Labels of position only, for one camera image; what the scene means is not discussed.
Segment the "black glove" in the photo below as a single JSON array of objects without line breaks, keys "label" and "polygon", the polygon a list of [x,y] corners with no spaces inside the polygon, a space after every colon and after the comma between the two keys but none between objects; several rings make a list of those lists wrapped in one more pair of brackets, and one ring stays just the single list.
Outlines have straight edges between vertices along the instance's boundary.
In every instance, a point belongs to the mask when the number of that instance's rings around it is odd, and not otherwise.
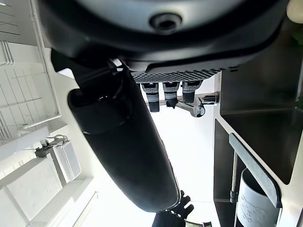
[{"label": "black glove", "polygon": [[183,219],[187,218],[194,210],[194,206],[192,204],[190,204],[186,209],[184,208],[189,202],[190,197],[184,197],[184,192],[181,191],[181,201],[179,205],[171,210],[174,213],[179,214],[180,218],[172,214],[170,211],[157,213],[152,227],[185,227],[185,221]]}]

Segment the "white cabinet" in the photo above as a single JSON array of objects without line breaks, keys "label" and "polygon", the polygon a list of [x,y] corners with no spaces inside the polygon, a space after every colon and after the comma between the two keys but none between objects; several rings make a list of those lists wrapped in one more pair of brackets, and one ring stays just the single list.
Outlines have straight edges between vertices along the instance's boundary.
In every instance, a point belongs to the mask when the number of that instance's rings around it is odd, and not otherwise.
[{"label": "white cabinet", "polygon": [[51,158],[34,158],[0,180],[11,200],[33,219],[62,189]]}]

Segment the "white shelf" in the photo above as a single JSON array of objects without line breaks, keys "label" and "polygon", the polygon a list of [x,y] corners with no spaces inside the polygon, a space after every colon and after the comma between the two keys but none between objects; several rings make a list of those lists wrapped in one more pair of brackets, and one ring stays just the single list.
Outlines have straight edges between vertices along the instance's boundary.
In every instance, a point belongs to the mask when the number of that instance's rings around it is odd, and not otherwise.
[{"label": "white shelf", "polygon": [[48,128],[43,127],[35,131],[30,131],[17,139],[7,140],[5,144],[0,146],[0,161],[7,159],[11,155],[20,152],[22,149],[25,149],[48,136]]}]

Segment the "ventilation grille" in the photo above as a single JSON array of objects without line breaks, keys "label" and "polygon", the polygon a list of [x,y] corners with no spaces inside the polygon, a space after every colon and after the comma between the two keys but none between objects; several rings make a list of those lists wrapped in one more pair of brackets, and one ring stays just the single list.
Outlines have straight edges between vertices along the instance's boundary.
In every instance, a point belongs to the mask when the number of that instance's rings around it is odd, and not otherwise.
[{"label": "ventilation grille", "polygon": [[136,83],[160,83],[160,82],[179,82],[179,81],[193,81],[204,80],[210,78],[221,70],[194,70],[184,72],[169,72],[148,74],[145,72],[133,72],[132,76]]}]

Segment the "wire rack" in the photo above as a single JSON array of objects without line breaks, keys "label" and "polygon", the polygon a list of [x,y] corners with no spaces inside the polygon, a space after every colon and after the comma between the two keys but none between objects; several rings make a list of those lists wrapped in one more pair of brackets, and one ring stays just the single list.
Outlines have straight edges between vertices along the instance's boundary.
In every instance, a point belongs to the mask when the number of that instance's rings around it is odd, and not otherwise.
[{"label": "wire rack", "polygon": [[0,41],[0,146],[61,116],[34,1],[29,7],[36,47],[26,48],[33,57],[20,44]]},{"label": "wire rack", "polygon": [[58,114],[47,74],[39,71],[43,71],[39,63],[0,68],[2,144],[44,126]]}]

